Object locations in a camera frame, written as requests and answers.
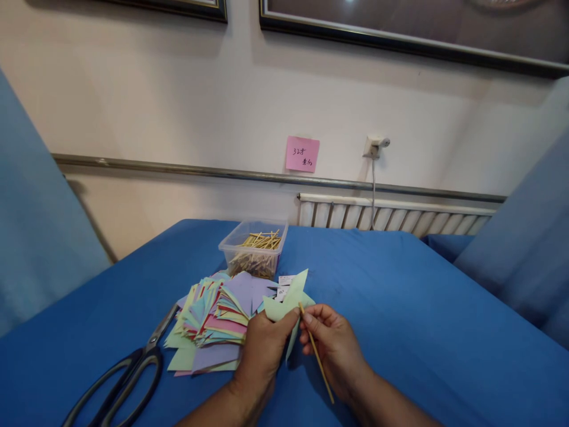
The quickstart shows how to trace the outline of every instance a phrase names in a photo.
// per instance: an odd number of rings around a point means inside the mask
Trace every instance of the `black scissors handle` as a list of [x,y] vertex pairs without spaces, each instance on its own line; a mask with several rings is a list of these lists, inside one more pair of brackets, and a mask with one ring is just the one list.
[[110,427],[111,421],[113,420],[115,414],[132,392],[133,388],[135,387],[136,383],[138,382],[140,376],[142,375],[146,367],[150,365],[156,365],[156,371],[154,372],[154,379],[152,380],[152,384],[150,385],[150,388],[148,388],[148,391],[146,392],[144,398],[140,401],[136,409],[130,413],[127,419],[117,425],[118,427],[131,426],[138,418],[140,413],[144,410],[144,408],[146,407],[152,396],[154,395],[154,391],[156,390],[156,387],[160,382],[160,376],[162,375],[163,364],[164,363],[163,363],[162,353],[160,352],[160,348],[159,347],[150,348],[150,350],[148,350],[143,355],[142,359],[140,360],[140,363],[138,363],[138,365],[134,368],[130,378],[127,380],[127,383],[124,385],[124,388],[117,397],[117,400],[112,404],[112,406],[108,410],[105,411],[106,414],[104,415],[101,421],[101,426]]
[[144,348],[135,350],[130,355],[113,365],[105,374],[95,381],[85,394],[83,394],[67,415],[67,418],[63,422],[63,427],[71,427],[81,412],[81,409],[83,409],[87,401],[99,389],[99,387],[101,387],[118,370],[126,368],[120,379],[114,385],[113,389],[109,392],[107,398],[95,415],[95,418],[89,424],[89,427],[110,426],[113,417],[134,389],[140,375],[144,372],[144,369],[153,364],[156,365],[156,371],[150,388],[136,409],[127,417],[127,419],[119,424],[121,427],[131,426],[150,401],[154,391],[156,390],[158,382],[160,381],[160,376],[162,375],[162,353],[160,352],[160,348],[157,346],[150,348],[148,351],[145,351]]

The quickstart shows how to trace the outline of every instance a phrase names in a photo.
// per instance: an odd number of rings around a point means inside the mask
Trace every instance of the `scissors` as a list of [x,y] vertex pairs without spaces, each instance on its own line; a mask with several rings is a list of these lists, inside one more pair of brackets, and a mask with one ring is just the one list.
[[150,339],[148,340],[148,343],[146,343],[145,347],[133,351],[130,355],[118,361],[112,368],[110,368],[97,381],[95,381],[91,388],[85,392],[85,394],[79,399],[73,409],[69,412],[67,418],[63,422],[63,427],[71,427],[81,412],[81,409],[85,406],[85,403],[99,389],[99,387],[101,387],[101,385],[103,385],[110,377],[112,377],[115,372],[126,368],[117,384],[115,384],[113,389],[109,392],[107,398],[95,415],[95,418],[89,424],[89,427],[110,426],[113,417],[121,405],[124,403],[126,398],[129,396],[130,392],[134,389],[136,383],[138,382],[138,379],[144,372],[144,369],[146,369],[147,366],[154,364],[156,365],[156,372],[154,373],[152,385],[136,409],[128,416],[126,420],[118,425],[121,427],[127,427],[131,426],[134,423],[134,421],[142,413],[152,398],[158,382],[160,381],[163,361],[160,347],[157,344],[177,311],[178,305],[174,304],[172,309],[170,309],[169,313],[166,315],[166,317],[164,317],[164,319],[162,319],[156,330],[150,336]]

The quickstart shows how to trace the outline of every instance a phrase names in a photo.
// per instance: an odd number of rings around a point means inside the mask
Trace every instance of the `white cable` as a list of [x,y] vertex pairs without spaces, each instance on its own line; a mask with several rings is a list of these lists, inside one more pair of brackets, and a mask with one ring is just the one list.
[[373,231],[373,220],[375,219],[375,159],[372,158],[372,226],[370,228]]

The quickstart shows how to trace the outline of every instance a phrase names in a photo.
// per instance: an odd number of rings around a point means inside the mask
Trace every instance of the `wall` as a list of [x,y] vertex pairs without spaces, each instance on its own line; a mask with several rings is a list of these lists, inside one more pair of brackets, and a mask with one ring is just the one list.
[[[509,194],[569,119],[569,80],[262,33],[90,0],[0,4],[0,66],[52,152],[287,173],[287,135],[321,140],[316,176]],[[123,257],[181,218],[286,216],[296,188],[66,170]]]

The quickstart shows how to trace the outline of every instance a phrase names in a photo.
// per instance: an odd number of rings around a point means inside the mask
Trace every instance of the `clear plastic box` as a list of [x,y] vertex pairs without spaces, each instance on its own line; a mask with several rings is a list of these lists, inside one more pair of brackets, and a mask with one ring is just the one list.
[[[285,245],[286,233],[289,230],[287,221],[272,221],[269,219],[253,219],[240,223],[219,244],[219,250],[225,253],[229,275],[233,276],[242,271],[250,275],[273,280],[277,272],[280,254]],[[245,242],[251,233],[276,232],[280,237],[279,245],[274,249],[261,249],[239,246]]]

